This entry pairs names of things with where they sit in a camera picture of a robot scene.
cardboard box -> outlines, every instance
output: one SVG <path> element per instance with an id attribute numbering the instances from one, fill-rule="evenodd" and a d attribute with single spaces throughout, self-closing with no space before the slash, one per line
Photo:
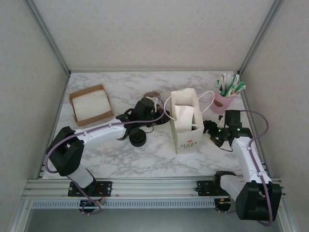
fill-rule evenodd
<path id="1" fill-rule="evenodd" d="M 170 120 L 173 140 L 175 144 L 176 154 L 187 154 L 193 153 L 198 150 L 203 131 L 204 124 L 202 113 L 199 108 L 199 102 L 197 98 L 197 94 L 193 88 L 186 88 L 179 91 L 171 92 L 171 116 L 175 114 L 174 106 L 175 105 L 189 105 L 194 107 L 194 115 L 193 115 L 193 124 L 197 126 L 194 127 L 194 130 L 188 132 L 177 132 L 175 129 L 174 120 Z"/>
<path id="2" fill-rule="evenodd" d="M 93 123 L 93 122 L 97 122 L 97 121 L 103 120 L 105 118 L 108 118 L 108 117 L 111 117 L 111 116 L 114 115 L 113 111 L 110 110 L 110 111 L 108 111 L 106 113 L 103 113 L 101 115 L 98 115 L 98 116 L 95 116 L 95 117 L 91 117 L 91 118 L 88 118 L 88 119 L 85 119 L 85 120 L 77 121 L 77 119 L 76 119 L 76 113 L 75 113 L 75 109 L 74 109 L 74 105 L 73 105 L 72 99 L 73 98 L 77 98 L 77 97 L 82 96 L 82 95 L 85 95 L 87 93 L 91 93 L 91 92 L 94 92 L 94 91 L 97 91 L 97 90 L 102 90 L 102 89 L 105 91 L 103 85 L 97 85 L 97 86 L 85 88 L 85 89 L 82 89 L 82 90 L 79 90 L 77 92 L 74 92 L 74 93 L 70 94 L 69 101 L 70 101 L 70 104 L 72 105 L 72 108 L 73 108 L 73 117 L 74 117 L 74 120 L 75 120 L 77 126 L 82 127 L 82 126 L 85 126 L 87 124 L 90 124 L 90 123 Z"/>

white marble surface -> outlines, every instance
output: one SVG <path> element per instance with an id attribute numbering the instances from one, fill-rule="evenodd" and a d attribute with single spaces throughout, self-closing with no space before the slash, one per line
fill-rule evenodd
<path id="1" fill-rule="evenodd" d="M 214 90 L 220 72 L 100 72 L 73 73 L 63 103 L 56 133 L 65 126 L 77 129 L 69 103 L 69 94 L 83 88 L 103 84 L 111 101 L 115 116 L 133 108 L 144 93 L 158 91 L 163 100 L 171 91 L 192 87 L 197 95 Z M 212 95 L 201 99 L 200 108 L 205 108 Z M 238 95 L 230 109 L 244 109 Z M 208 109 L 203 119 L 218 122 L 218 115 Z M 244 127 L 249 127 L 245 113 L 241 113 Z M 99 121 L 83 128 L 101 124 Z M 227 142 L 223 148 L 229 149 Z M 142 147 L 133 147 L 129 140 L 110 141 L 84 152 L 81 163 L 93 173 L 94 177 L 172 177 L 213 175 L 218 170 L 234 171 L 241 174 L 238 159 L 231 152 L 217 148 L 204 134 L 201 146 L 196 153 L 176 155 L 170 124 L 155 126 L 154 132 L 147 134 L 147 142 Z M 43 178 L 63 178 L 58 174 L 45 172 Z"/>

pink pencil holder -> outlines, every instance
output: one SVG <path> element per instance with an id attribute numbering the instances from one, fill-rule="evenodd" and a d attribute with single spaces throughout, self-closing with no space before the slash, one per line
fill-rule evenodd
<path id="1" fill-rule="evenodd" d="M 214 100 L 210 106 L 210 109 L 214 111 L 216 114 L 223 114 L 233 99 L 234 97 L 226 98 L 221 96 L 218 91 L 215 91 Z"/>

black bracket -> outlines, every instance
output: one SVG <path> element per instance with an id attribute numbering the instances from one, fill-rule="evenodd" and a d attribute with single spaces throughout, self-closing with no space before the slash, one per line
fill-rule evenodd
<path id="1" fill-rule="evenodd" d="M 92 192 L 86 193 L 89 197 L 110 197 L 112 192 L 112 181 L 96 181 L 96 186 Z M 83 197 L 83 194 L 78 190 L 78 188 L 70 183 L 69 197 Z"/>
<path id="2" fill-rule="evenodd" d="M 197 181 L 197 188 L 195 191 L 198 192 L 199 197 L 205 196 L 226 196 L 229 197 L 229 194 L 223 189 L 217 189 L 212 180 L 199 180 Z"/>
<path id="3" fill-rule="evenodd" d="M 213 180 L 200 180 L 197 181 L 197 188 L 195 189 L 198 192 L 199 197 L 205 196 L 227 196 L 229 194 L 220 187 L 220 178 L 222 175 L 235 175 L 233 172 L 228 171 L 217 171 L 213 175 Z"/>

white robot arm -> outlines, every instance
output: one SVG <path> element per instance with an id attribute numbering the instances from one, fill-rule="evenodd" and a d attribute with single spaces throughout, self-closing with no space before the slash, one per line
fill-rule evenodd
<path id="1" fill-rule="evenodd" d="M 236 201 L 236 212 L 243 220 L 275 220 L 281 199 L 281 187 L 273 184 L 257 154 L 249 128 L 243 128 L 240 111 L 225 112 L 225 127 L 204 121 L 204 133 L 221 147 L 228 141 L 239 159 L 244 182 L 232 172 L 219 171 L 214 175 L 215 188 L 225 190 Z"/>
<path id="2" fill-rule="evenodd" d="M 142 98 L 134 109 L 128 109 L 124 114 L 99 126 L 83 130 L 64 127 L 46 151 L 45 168 L 50 173 L 67 176 L 83 189 L 87 188 L 95 179 L 80 163 L 85 149 L 113 139 L 121 141 L 127 137 L 133 146 L 142 146 L 146 142 L 146 134 L 140 127 L 160 125 L 168 121 L 163 110 L 155 110 L 154 101 Z M 48 159 L 57 171 L 48 168 Z"/>

